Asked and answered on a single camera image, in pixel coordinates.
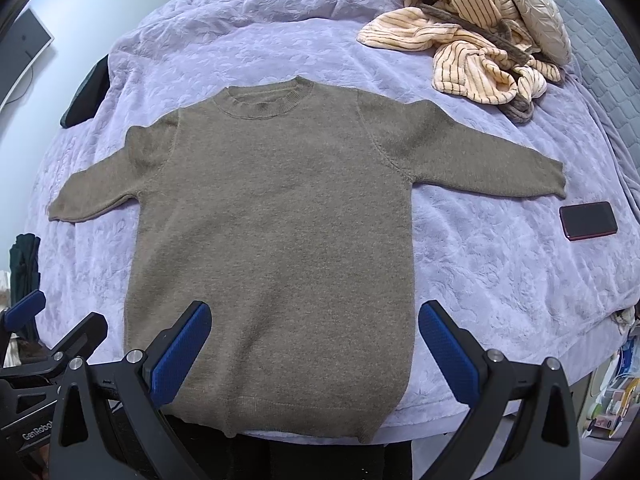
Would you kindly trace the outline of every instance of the black pants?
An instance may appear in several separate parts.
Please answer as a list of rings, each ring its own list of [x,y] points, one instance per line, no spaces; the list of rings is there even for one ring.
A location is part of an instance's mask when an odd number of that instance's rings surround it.
[[[412,480],[411,442],[306,446],[238,435],[167,417],[212,480]]]

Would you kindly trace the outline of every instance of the cream textured cushion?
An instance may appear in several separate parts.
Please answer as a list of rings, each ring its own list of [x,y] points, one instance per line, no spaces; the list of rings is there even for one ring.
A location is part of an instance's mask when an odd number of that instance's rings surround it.
[[[542,52],[558,65],[569,63],[571,42],[553,0],[513,0]]]

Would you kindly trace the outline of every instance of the bed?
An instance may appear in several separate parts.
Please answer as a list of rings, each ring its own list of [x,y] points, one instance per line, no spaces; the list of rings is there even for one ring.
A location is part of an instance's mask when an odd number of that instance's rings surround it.
[[[30,200],[26,227],[42,239],[41,288],[48,306],[37,319],[42,340],[53,345],[96,311],[106,316],[110,332],[93,362],[120,359],[125,350],[124,298],[139,206],[130,201],[79,224],[49,222],[47,206],[66,179],[119,149],[131,125],[152,124],[225,86],[302,75],[402,102],[429,99],[461,123],[561,160],[565,201],[414,187],[415,307],[439,300],[482,345],[511,359],[539,363],[559,356],[570,383],[603,362],[625,337],[610,315],[640,298],[640,177],[630,154],[635,131],[620,136],[614,107],[607,114],[596,101],[597,77],[585,86],[579,59],[521,126],[495,107],[436,92],[432,52],[377,50],[355,41],[364,24],[399,7],[401,0],[172,0],[120,38],[109,56],[111,87],[104,101],[93,119],[58,132]],[[611,203],[618,234],[569,243],[558,208],[599,200]],[[184,306],[192,299],[185,298]],[[416,333],[408,388],[375,442],[453,431],[464,413]],[[356,443],[250,433],[301,443]]]

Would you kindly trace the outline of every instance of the black phone screen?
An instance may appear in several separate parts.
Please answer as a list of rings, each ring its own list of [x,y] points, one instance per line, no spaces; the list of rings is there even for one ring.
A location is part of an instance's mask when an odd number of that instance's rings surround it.
[[[577,204],[560,208],[564,235],[569,240],[585,240],[618,232],[616,217],[609,202]]]

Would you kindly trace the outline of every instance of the silver screw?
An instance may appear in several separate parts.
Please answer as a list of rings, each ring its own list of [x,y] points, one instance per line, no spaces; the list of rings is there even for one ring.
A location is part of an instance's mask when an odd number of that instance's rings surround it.
[[[499,363],[500,361],[504,361],[504,354],[495,348],[489,348],[486,351],[486,356],[491,359],[494,363]]]
[[[78,368],[81,366],[82,366],[81,357],[74,357],[73,359],[71,359],[71,362],[69,363],[69,368],[71,368],[72,370],[78,370]]]
[[[127,361],[129,361],[132,364],[135,364],[139,362],[140,359],[142,359],[142,355],[143,355],[142,350],[132,350],[127,354]]]
[[[546,365],[552,370],[559,370],[561,368],[560,361],[555,357],[549,357],[545,361]]]

